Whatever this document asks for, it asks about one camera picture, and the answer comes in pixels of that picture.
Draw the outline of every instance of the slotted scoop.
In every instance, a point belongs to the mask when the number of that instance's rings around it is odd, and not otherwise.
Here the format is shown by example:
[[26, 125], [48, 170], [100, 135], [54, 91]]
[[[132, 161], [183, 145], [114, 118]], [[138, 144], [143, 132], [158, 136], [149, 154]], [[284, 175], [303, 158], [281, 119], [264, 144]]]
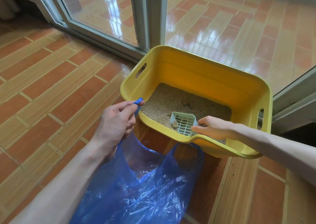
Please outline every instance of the slotted scoop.
[[193, 134], [191, 127], [194, 125], [206, 127], [205, 125], [198, 124], [195, 116], [189, 113], [172, 112], [169, 122], [172, 124], [174, 121], [179, 125], [177, 132], [185, 136], [191, 136]]

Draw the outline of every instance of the person's right arm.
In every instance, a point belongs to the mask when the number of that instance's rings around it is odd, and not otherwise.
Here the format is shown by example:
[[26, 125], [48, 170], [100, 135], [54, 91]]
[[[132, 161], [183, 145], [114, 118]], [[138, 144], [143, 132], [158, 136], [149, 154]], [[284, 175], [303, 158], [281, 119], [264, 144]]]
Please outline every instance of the person's right arm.
[[316, 186], [315, 147], [211, 116], [200, 119], [198, 123], [207, 127], [192, 126], [193, 131], [215, 139], [240, 141]]

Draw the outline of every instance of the person's left hand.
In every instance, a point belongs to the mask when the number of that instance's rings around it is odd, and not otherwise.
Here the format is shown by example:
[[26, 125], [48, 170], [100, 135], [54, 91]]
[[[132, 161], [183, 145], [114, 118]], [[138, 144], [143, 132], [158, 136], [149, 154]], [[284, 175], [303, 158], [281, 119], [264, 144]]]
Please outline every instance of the person's left hand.
[[127, 138], [136, 123], [134, 112], [137, 105], [134, 101], [124, 101], [107, 107], [102, 115], [100, 124], [91, 141], [96, 143], [105, 155], [112, 157], [121, 139]]

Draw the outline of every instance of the floor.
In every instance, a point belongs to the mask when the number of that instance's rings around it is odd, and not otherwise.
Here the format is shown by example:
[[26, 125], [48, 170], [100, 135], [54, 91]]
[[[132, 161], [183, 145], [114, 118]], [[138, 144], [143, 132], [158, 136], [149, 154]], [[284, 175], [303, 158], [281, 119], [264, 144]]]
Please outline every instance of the floor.
[[[131, 0], [79, 0], [74, 19], [137, 46]], [[285, 0], [168, 0], [166, 45], [256, 74], [273, 93], [316, 64], [315, 8]]]
[[[29, 17], [0, 23], [0, 223], [86, 145], [102, 110], [123, 100], [120, 84], [132, 68]], [[139, 120], [135, 134], [160, 153], [175, 145]], [[205, 154], [181, 224], [312, 224], [315, 208], [316, 189], [266, 157]]]

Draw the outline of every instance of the plastic bag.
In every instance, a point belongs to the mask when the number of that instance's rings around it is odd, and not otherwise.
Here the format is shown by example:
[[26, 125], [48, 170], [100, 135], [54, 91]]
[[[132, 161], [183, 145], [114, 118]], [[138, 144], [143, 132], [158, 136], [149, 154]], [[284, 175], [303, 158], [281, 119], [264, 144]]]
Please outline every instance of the plastic bag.
[[201, 148], [189, 160], [176, 160], [143, 146], [132, 132], [115, 157], [92, 178], [70, 223], [179, 223], [204, 162]]

